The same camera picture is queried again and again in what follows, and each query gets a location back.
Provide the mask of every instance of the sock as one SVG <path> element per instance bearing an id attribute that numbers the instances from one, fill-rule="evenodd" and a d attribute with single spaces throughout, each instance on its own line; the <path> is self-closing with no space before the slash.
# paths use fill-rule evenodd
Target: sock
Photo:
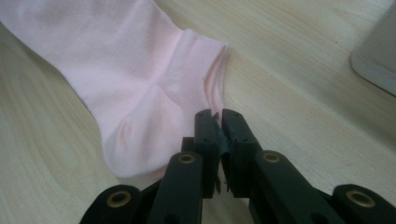
<path id="1" fill-rule="evenodd" d="M 151 0 L 4 0 L 0 21 L 89 108 L 116 176 L 161 174 L 195 113 L 223 108 L 227 44 L 178 29 Z"/>

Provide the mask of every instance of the wood grain surface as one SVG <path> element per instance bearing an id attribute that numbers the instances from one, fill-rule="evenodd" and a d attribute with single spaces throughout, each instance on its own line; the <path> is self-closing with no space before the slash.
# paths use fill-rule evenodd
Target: wood grain surface
<path id="1" fill-rule="evenodd" d="M 391 0 L 157 4 L 180 28 L 230 43 L 225 102 L 264 148 L 327 193 L 353 183 L 396 205 L 396 97 L 349 63 Z M 153 182 L 109 172 L 85 105 L 1 24 L 0 174 L 0 223 L 79 223 L 104 189 Z M 203 223 L 252 223 L 247 204 L 204 200 Z"/>

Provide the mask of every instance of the pink sock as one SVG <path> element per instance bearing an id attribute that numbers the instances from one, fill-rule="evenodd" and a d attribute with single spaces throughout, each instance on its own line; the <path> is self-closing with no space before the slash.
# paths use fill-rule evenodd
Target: pink sock
<path id="1" fill-rule="evenodd" d="M 179 30 L 150 0 L 5 0 L 0 20 L 66 77 L 117 176 L 161 170 L 194 114 L 223 108 L 227 45 Z"/>

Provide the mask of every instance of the wooden table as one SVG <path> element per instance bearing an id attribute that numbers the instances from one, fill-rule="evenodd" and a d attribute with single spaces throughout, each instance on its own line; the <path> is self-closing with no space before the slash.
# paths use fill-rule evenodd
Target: wooden table
<path id="1" fill-rule="evenodd" d="M 266 149 L 327 193 L 341 184 L 396 204 L 396 97 L 354 73 L 350 52 L 391 0 L 158 1 L 180 28 L 230 43 L 227 107 Z M 0 223 L 78 223 L 119 183 L 98 127 L 50 64 L 0 25 Z M 247 200 L 204 201 L 203 223 L 251 223 Z"/>

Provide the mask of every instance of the light wood surface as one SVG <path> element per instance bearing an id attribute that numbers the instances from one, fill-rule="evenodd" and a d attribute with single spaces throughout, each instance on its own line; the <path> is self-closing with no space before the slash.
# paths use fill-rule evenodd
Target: light wood surface
<path id="1" fill-rule="evenodd" d="M 158 1 L 180 28 L 230 43 L 227 107 L 327 193 L 354 183 L 396 205 L 396 97 L 350 52 L 390 0 Z M 0 223 L 79 223 L 104 189 L 97 125 L 60 74 L 0 25 Z M 252 223 L 247 200 L 204 201 L 203 223 Z"/>

